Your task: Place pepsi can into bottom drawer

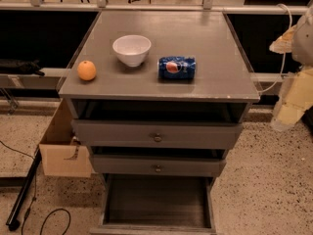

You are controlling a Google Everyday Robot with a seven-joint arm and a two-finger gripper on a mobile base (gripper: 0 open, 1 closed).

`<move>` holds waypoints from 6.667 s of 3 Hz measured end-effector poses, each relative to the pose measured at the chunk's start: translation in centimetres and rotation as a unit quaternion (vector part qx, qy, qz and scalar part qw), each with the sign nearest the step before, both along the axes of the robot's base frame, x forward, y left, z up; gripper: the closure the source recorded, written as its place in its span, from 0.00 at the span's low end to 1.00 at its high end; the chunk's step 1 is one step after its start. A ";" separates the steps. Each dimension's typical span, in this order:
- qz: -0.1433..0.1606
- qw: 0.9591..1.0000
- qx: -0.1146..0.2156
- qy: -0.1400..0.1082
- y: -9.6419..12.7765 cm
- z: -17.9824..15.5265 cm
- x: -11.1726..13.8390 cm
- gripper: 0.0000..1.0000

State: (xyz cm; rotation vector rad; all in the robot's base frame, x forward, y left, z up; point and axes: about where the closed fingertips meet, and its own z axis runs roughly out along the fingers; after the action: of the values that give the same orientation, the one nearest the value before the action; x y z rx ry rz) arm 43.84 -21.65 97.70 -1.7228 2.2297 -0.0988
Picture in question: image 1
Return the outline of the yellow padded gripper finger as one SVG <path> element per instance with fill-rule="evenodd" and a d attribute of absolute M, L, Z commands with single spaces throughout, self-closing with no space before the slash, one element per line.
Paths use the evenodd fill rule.
<path fill-rule="evenodd" d="M 297 73 L 289 72 L 284 79 L 270 125 L 276 131 L 289 130 L 312 106 L 313 68 L 304 66 Z"/>
<path fill-rule="evenodd" d="M 285 54 L 292 52 L 292 41 L 295 32 L 295 25 L 285 31 L 280 37 L 273 41 L 269 50 L 278 54 Z"/>

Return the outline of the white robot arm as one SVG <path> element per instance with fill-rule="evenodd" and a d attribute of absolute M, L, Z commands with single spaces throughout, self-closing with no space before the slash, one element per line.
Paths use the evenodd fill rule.
<path fill-rule="evenodd" d="M 313 107 L 313 7 L 278 37 L 269 50 L 278 54 L 291 53 L 291 57 L 300 63 L 300 71 L 289 73 L 283 80 L 271 120 L 273 129 L 286 131 Z"/>

